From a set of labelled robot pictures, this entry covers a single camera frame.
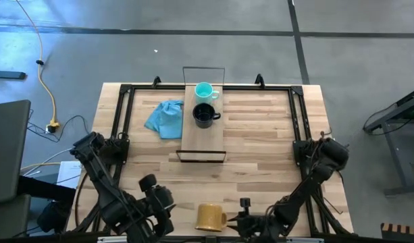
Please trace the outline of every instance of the black line on floor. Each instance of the black line on floor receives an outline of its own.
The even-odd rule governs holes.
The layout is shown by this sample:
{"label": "black line on floor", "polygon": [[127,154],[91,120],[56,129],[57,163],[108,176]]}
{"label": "black line on floor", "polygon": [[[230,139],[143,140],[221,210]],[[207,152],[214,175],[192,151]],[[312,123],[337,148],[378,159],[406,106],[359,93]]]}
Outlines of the black line on floor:
{"label": "black line on floor", "polygon": [[296,58],[299,61],[301,80],[303,81],[303,84],[310,84],[306,60],[304,58],[303,44],[301,43],[299,23],[296,20],[296,12],[293,0],[288,0],[288,6],[290,19],[292,23],[292,30],[294,31]]}
{"label": "black line on floor", "polygon": [[414,33],[300,32],[300,36],[330,38],[414,38]]}
{"label": "black line on floor", "polygon": [[[51,34],[164,34],[211,36],[292,36],[292,31],[262,30],[122,30],[74,27],[37,27],[40,33]],[[0,32],[34,32],[31,26],[0,26]]]}

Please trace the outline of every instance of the mug handle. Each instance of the mug handle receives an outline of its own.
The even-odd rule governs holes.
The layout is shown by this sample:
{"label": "mug handle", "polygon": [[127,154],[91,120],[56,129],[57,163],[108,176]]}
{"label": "mug handle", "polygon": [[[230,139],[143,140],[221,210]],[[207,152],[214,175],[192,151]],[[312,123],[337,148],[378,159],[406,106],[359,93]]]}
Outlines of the mug handle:
{"label": "mug handle", "polygon": [[212,95],[212,98],[213,98],[213,99],[217,99],[217,98],[219,98],[219,91],[217,91],[217,90],[213,90],[213,95]]}
{"label": "mug handle", "polygon": [[220,115],[220,113],[216,113],[214,114],[213,119],[219,119],[222,115]]}
{"label": "mug handle", "polygon": [[228,225],[228,216],[225,213],[222,213],[222,228]]}

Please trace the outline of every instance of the wooden tray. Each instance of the wooden tray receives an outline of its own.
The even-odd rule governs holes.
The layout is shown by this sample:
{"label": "wooden tray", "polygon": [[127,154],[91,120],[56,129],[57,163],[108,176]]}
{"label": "wooden tray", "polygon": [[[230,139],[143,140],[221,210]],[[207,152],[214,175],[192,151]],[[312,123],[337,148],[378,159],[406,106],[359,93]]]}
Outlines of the wooden tray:
{"label": "wooden tray", "polygon": [[219,91],[219,97],[212,103],[215,112],[221,113],[220,119],[214,120],[209,128],[199,128],[193,117],[195,108],[195,86],[186,86],[182,123],[181,151],[176,151],[181,162],[223,162],[226,158],[223,142],[223,90],[221,86],[213,86]]}

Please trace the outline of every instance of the teal mug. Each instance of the teal mug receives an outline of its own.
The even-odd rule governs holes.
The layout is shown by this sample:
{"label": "teal mug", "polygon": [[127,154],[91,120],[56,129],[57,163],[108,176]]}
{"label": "teal mug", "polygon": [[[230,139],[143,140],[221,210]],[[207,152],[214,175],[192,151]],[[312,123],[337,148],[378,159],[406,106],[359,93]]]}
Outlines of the teal mug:
{"label": "teal mug", "polygon": [[195,87],[196,103],[211,104],[214,99],[219,98],[219,91],[214,90],[213,86],[207,82],[198,83]]}

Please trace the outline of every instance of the yellow cable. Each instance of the yellow cable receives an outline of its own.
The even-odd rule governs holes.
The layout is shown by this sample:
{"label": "yellow cable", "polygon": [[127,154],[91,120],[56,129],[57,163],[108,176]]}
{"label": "yellow cable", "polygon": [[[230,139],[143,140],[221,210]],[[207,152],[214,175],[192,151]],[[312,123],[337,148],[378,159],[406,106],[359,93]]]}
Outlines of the yellow cable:
{"label": "yellow cable", "polygon": [[37,163],[37,164],[32,164],[32,165],[27,165],[25,167],[22,167],[22,168],[20,168],[20,170],[28,169],[29,167],[33,167],[33,166],[37,166],[37,165],[46,166],[46,165],[59,165],[59,164],[61,164],[61,163],[60,162],[54,162],[54,163]]}
{"label": "yellow cable", "polygon": [[[32,27],[34,27],[34,29],[36,30],[36,33],[37,33],[37,36],[38,36],[38,41],[40,42],[40,58],[38,60],[39,61],[43,61],[43,43],[42,43],[42,38],[40,37],[40,34],[38,33],[38,29],[37,29],[36,25],[34,24],[34,22],[31,20],[30,16],[25,11],[24,7],[22,7],[22,5],[20,4],[19,0],[16,0],[16,2],[22,8],[22,11],[24,11],[26,17],[30,20],[30,22],[32,24]],[[41,65],[40,64],[37,64],[37,66],[38,66],[38,68],[37,68],[38,81],[40,81],[40,83],[42,84],[43,88],[45,88],[45,90],[48,92],[48,94],[49,94],[49,96],[51,97],[51,100],[52,100],[53,112],[52,112],[52,119],[51,119],[51,122],[50,122],[49,125],[57,128],[57,127],[59,127],[59,123],[57,122],[57,107],[55,105],[55,99],[53,98],[52,92],[47,88],[46,84],[42,80],[42,77],[41,77]]]}

